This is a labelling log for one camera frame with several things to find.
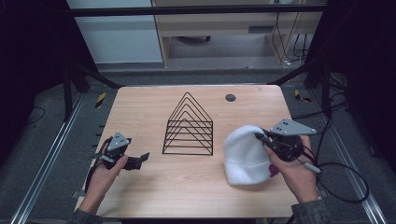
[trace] right hand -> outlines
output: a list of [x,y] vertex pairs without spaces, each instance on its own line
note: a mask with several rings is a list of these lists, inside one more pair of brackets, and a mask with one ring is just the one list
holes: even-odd
[[[311,148],[308,136],[301,136],[301,140],[304,146]],[[283,175],[286,184],[299,203],[309,203],[318,199],[316,175],[303,165],[303,162],[306,161],[312,163],[306,156],[301,155],[299,161],[287,162],[282,161],[271,148],[264,148],[268,153],[270,162]],[[306,148],[304,150],[306,153],[312,154]]]

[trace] white wall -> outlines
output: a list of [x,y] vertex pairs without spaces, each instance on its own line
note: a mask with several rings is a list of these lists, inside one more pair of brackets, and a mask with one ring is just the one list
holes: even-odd
[[[70,8],[151,7],[150,0],[67,0]],[[80,17],[78,27],[96,63],[161,63],[153,16]]]

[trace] gray carpet floor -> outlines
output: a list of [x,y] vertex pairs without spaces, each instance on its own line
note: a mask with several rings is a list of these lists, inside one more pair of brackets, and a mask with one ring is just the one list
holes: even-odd
[[[190,69],[182,68],[178,71],[174,67],[161,71],[104,72],[103,75],[127,86],[262,84],[286,75],[291,69],[289,67],[252,69],[245,66],[223,69],[213,69],[211,67],[201,70],[192,69],[194,66],[199,66],[199,64],[195,64],[196,62],[196,60],[192,60]],[[310,98],[314,97],[311,95],[312,92],[320,91],[319,88],[305,91],[301,85],[302,77],[295,78],[282,88],[290,113],[293,116],[318,111],[316,104],[296,100],[294,97],[295,89],[301,90],[305,97]],[[84,183],[85,175],[91,164],[88,158],[96,149],[103,125],[106,124],[107,116],[117,93],[117,90],[112,90],[93,79],[89,79],[89,81],[91,89],[89,93],[84,95],[77,119],[67,136],[55,165],[52,167],[44,188],[37,198],[29,216],[30,219],[65,220],[75,208],[77,199],[70,196],[74,190],[80,190]],[[74,98],[76,98],[78,93],[73,92]],[[106,98],[101,108],[95,108],[96,100],[101,92],[106,93]],[[342,95],[334,96],[333,99],[333,104],[344,101]],[[34,109],[28,120],[28,122],[33,123],[26,125],[20,141],[12,148],[12,155],[0,171],[0,220],[10,219],[18,208],[62,125],[64,117],[62,86],[56,86],[40,93],[36,97],[35,106],[37,108]],[[299,119],[298,121],[319,131],[323,130],[325,125],[321,116]],[[396,192],[394,191],[396,189],[396,175],[389,169],[383,158],[370,155],[369,146],[353,115],[348,112],[347,105],[333,111],[332,125],[342,136],[348,153],[352,155],[359,171],[367,179],[371,194],[375,197],[388,223],[396,223],[396,213],[393,211],[396,207]],[[319,135],[312,136],[311,140],[313,149],[316,150]],[[328,133],[324,136],[319,157],[319,162],[325,161],[340,161],[334,142]],[[329,168],[326,175],[323,176],[323,180],[332,190],[343,197],[356,199],[355,190],[342,169]],[[332,214],[334,223],[371,223],[360,203],[344,203],[333,196],[325,196],[323,200],[325,200]],[[148,221],[135,220],[134,223],[148,223]],[[280,218],[274,223],[285,223],[285,220]]]

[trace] black pole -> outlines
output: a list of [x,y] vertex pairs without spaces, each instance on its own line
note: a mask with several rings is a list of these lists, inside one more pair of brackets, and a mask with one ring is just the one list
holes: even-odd
[[41,13],[69,15],[73,17],[142,16],[176,14],[222,14],[260,12],[318,12],[343,9],[342,6],[327,4],[306,5],[240,5],[240,6],[194,6],[194,7],[116,7],[116,8],[77,8],[70,10],[43,10]]

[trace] floor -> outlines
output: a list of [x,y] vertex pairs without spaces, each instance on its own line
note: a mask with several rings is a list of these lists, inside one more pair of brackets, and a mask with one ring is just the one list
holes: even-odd
[[[230,83],[267,83],[283,77],[293,68],[300,66],[300,60],[291,65],[277,64],[269,50],[263,35],[212,36],[209,42],[203,39],[175,37],[169,52],[169,64],[165,68],[146,67],[135,71],[114,73],[104,71],[103,76],[132,85],[184,85],[184,84],[230,84]],[[319,110],[319,88],[306,90],[300,75],[282,86],[290,113],[297,115],[313,113]],[[77,199],[72,195],[78,192],[84,183],[90,161],[88,158],[96,149],[96,144],[106,124],[117,91],[90,79],[91,89],[83,94],[80,110],[72,128],[64,140],[61,151],[55,155],[47,179],[36,195],[35,205],[29,211],[29,219],[67,219],[73,212]],[[303,98],[312,102],[296,99],[295,90]],[[100,93],[106,98],[101,108],[95,108]],[[81,94],[74,91],[74,100]],[[345,99],[336,90],[332,90],[333,104]],[[0,220],[12,218],[22,199],[26,196],[35,175],[46,159],[52,143],[62,128],[64,115],[63,89],[56,86],[40,93],[36,97],[35,109],[28,120],[21,140],[13,148],[13,154],[0,172]],[[321,115],[299,122],[323,130],[326,119]],[[312,137],[312,144],[318,147],[320,136]],[[347,105],[333,111],[332,126],[323,138],[320,161],[352,161],[352,165],[367,178],[374,200],[366,203],[344,203],[325,193],[320,188],[324,200],[332,213],[333,223],[396,223],[396,175],[389,170],[382,158],[373,158],[369,146],[361,134],[359,125],[348,112]],[[356,199],[353,178],[343,169],[330,169],[327,172],[326,185],[343,197]],[[379,207],[386,218],[373,220],[366,214],[367,207]],[[278,218],[273,223],[285,223]]]

